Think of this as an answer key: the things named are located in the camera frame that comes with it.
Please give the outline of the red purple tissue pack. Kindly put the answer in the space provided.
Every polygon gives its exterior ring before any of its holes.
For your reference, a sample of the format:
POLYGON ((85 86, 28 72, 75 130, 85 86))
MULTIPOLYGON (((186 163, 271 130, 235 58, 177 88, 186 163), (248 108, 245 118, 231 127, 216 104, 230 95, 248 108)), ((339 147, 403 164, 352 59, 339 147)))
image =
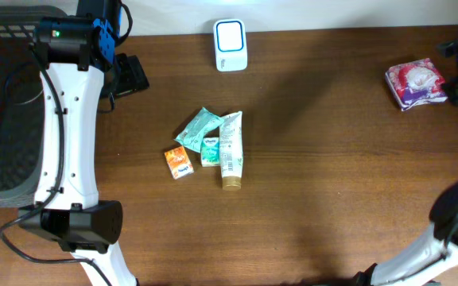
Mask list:
POLYGON ((448 99, 442 90, 445 79, 430 58, 390 67, 385 80, 401 111, 448 99))

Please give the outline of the teal wet wipes pack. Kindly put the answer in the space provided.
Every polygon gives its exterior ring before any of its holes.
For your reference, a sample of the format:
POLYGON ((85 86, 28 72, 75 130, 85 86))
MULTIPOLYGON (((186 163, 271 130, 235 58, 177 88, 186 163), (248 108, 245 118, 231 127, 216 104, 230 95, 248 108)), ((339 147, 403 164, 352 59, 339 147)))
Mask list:
POLYGON ((204 137, 218 128, 223 119, 202 107, 197 115, 176 136, 175 141, 196 153, 201 150, 204 137))

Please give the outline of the orange tissue pack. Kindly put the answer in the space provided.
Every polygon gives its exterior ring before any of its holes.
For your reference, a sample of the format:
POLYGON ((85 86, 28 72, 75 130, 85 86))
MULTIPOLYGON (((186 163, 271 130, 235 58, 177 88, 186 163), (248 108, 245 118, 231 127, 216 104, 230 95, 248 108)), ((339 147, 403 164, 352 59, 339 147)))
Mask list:
POLYGON ((171 175, 175 180, 194 173, 194 167, 184 146, 171 149, 165 152, 164 155, 171 175))

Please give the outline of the teal Kleenex tissue pack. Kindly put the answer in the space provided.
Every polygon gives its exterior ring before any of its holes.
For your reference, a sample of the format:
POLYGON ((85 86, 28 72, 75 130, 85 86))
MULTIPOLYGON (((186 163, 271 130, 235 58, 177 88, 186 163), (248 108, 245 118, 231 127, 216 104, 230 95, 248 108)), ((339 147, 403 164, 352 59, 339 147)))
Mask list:
POLYGON ((219 138, 205 137, 200 149, 201 164, 203 167, 215 167, 220 165, 219 138))

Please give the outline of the white conditioner tube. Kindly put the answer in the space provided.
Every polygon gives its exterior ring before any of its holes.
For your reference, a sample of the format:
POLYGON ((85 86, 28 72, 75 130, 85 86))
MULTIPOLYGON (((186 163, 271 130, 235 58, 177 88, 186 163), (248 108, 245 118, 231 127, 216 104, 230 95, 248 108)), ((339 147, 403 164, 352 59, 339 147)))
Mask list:
POLYGON ((219 127, 219 160, 222 188, 237 191, 242 187, 243 175, 243 112, 238 111, 222 117, 219 127))

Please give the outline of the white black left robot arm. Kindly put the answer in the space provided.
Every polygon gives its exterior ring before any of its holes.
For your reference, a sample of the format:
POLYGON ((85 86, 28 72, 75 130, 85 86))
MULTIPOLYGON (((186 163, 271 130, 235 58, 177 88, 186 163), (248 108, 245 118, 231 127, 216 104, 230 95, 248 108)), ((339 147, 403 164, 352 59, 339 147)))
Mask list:
POLYGON ((69 253, 94 285, 136 285, 118 243, 122 204, 101 200, 95 181, 95 126, 101 98, 148 87, 138 59, 117 54, 126 40, 120 1, 81 1, 67 17, 45 17, 31 53, 41 73, 45 119, 41 177, 17 223, 69 253))

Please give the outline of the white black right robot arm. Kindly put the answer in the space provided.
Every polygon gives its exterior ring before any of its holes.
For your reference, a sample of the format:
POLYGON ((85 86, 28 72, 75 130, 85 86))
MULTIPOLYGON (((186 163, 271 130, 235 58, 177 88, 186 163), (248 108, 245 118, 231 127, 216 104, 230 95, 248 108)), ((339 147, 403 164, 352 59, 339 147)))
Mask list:
MULTIPOLYGON (((455 57, 458 38, 438 46, 445 57, 455 57)), ((448 100, 458 107, 458 75, 442 85, 448 100)), ((350 285, 435 285, 433 280, 458 266, 458 182, 444 191, 429 213, 426 231, 396 257, 358 272, 350 285)))

